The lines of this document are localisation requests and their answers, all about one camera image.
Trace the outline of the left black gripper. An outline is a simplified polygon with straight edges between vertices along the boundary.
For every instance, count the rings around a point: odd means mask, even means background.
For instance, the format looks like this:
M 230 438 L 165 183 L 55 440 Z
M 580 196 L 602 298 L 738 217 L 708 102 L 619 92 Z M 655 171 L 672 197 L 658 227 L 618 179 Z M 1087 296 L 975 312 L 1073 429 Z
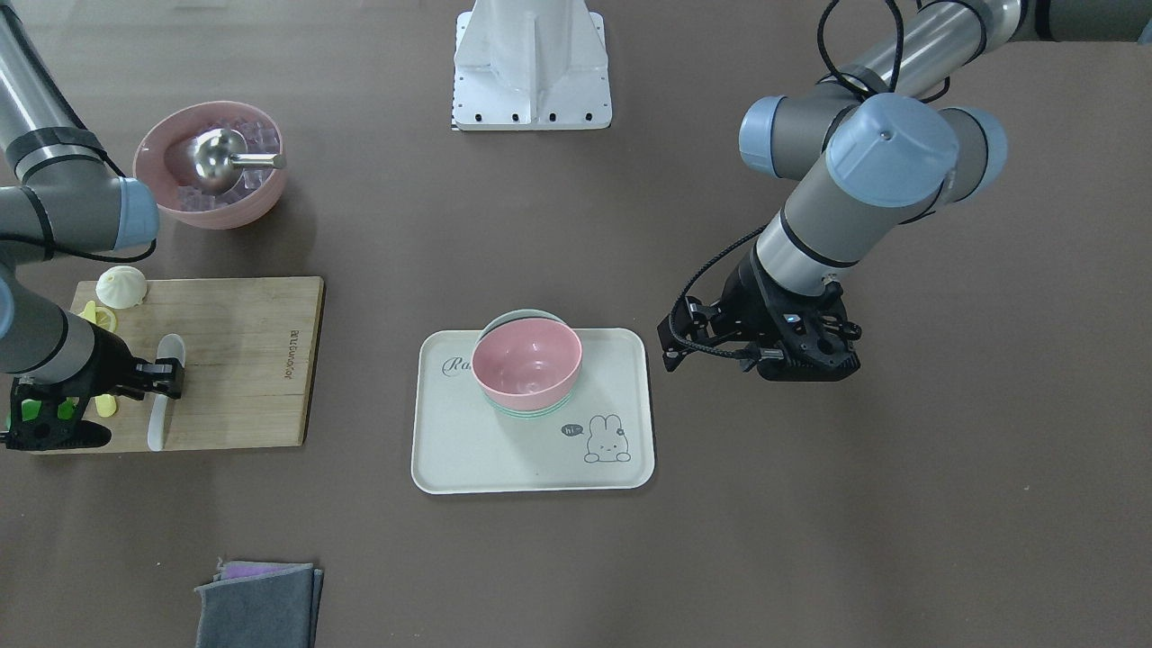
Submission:
M 706 306 L 699 299 L 680 296 L 657 327 L 666 372 L 675 372 L 694 353 L 748 361 L 745 347 L 723 349 L 728 342 L 756 342 L 782 351 L 782 296 L 783 288 L 761 265 L 756 250 L 738 262 L 715 303 Z

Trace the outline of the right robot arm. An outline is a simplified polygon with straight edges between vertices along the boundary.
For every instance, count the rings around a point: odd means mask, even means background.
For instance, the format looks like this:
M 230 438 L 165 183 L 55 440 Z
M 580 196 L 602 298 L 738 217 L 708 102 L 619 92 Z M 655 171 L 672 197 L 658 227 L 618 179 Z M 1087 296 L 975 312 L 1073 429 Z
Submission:
M 126 176 L 63 97 L 13 3 L 3 3 L 3 374 L 96 395 L 131 384 L 139 360 L 116 336 L 21 284 L 21 266 L 73 256 L 126 263 L 156 250 L 159 205 Z

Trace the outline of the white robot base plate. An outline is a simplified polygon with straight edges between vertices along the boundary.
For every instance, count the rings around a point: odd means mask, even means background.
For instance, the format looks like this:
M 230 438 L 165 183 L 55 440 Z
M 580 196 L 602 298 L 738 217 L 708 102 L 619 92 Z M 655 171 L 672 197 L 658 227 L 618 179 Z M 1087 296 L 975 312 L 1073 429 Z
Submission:
M 588 131 L 613 121 L 608 40 L 584 1 L 477 1 L 455 21 L 457 131 Z

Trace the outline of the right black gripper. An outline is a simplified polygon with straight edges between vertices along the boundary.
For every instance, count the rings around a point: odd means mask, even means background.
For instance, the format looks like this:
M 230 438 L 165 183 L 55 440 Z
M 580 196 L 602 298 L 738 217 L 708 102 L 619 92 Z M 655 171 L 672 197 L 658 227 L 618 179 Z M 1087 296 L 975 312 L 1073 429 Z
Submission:
M 180 357 L 157 357 L 153 362 L 132 356 L 132 352 L 107 329 L 92 327 L 94 347 L 78 372 L 66 379 L 60 393 L 74 410 L 86 410 L 89 401 L 111 394 L 144 401 L 156 393 L 179 401 L 184 394 L 185 366 Z

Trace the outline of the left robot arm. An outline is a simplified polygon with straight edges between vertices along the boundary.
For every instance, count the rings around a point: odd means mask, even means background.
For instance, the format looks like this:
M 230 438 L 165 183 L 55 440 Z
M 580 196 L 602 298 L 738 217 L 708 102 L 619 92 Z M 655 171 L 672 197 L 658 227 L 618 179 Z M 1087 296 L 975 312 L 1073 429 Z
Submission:
M 861 325 L 842 279 L 890 229 L 972 198 L 1005 168 L 990 113 L 933 105 L 953 73 L 1008 42 L 1149 44 L 1149 1 L 889 3 L 895 37 L 827 73 L 804 97 L 764 97 L 738 130 L 743 163 L 796 182 L 752 250 L 706 304 L 681 292 L 658 327 L 668 372 L 694 353 L 782 382 L 834 382 L 861 368 Z

